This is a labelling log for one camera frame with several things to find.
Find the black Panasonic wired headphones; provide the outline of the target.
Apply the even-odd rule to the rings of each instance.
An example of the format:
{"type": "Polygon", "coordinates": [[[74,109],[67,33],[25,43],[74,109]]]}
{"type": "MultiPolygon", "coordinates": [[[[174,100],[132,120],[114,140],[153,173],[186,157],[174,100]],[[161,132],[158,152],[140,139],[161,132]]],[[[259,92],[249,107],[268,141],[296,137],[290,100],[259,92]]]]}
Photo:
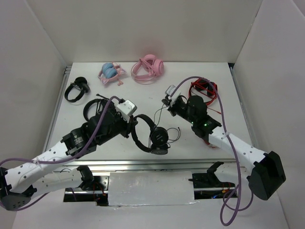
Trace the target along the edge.
{"type": "Polygon", "coordinates": [[[158,109],[154,114],[154,120],[145,114],[139,114],[133,118],[134,125],[131,129],[131,135],[136,146],[146,153],[151,153],[155,155],[166,155],[168,149],[171,147],[170,144],[178,141],[181,137],[181,130],[179,127],[171,127],[165,129],[158,126],[161,119],[162,110],[165,108],[163,104],[160,109],[158,109]],[[150,128],[149,143],[145,146],[138,138],[136,133],[136,125],[138,124],[138,119],[142,119],[150,128]],[[170,139],[168,135],[169,130],[176,130],[178,135],[175,139],[170,139]]]}

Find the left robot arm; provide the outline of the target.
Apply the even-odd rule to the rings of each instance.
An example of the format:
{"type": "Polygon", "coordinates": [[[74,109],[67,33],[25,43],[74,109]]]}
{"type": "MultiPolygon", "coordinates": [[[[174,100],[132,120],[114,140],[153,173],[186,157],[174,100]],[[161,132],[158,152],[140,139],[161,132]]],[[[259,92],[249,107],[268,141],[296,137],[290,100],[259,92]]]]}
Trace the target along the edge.
{"type": "Polygon", "coordinates": [[[88,166],[66,172],[56,169],[96,151],[117,135],[128,138],[136,124],[133,116],[126,121],[120,113],[96,115],[35,159],[22,158],[23,164],[11,169],[1,167],[0,205],[8,211],[24,210],[33,198],[41,199],[59,189],[90,189],[95,180],[88,166]]]}

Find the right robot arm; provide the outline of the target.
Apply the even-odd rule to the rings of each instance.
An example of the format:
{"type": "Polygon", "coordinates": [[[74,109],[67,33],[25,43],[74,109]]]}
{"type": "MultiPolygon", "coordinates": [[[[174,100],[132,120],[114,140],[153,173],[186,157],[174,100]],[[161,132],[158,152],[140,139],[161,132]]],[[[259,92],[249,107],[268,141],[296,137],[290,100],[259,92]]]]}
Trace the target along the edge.
{"type": "Polygon", "coordinates": [[[261,200],[268,200],[286,181],[280,156],[264,152],[225,131],[224,125],[210,117],[203,98],[191,96],[187,102],[180,95],[172,100],[166,96],[162,103],[172,116],[180,116],[192,124],[192,131],[206,142],[237,155],[239,162],[250,175],[247,177],[250,190],[261,200]]]}

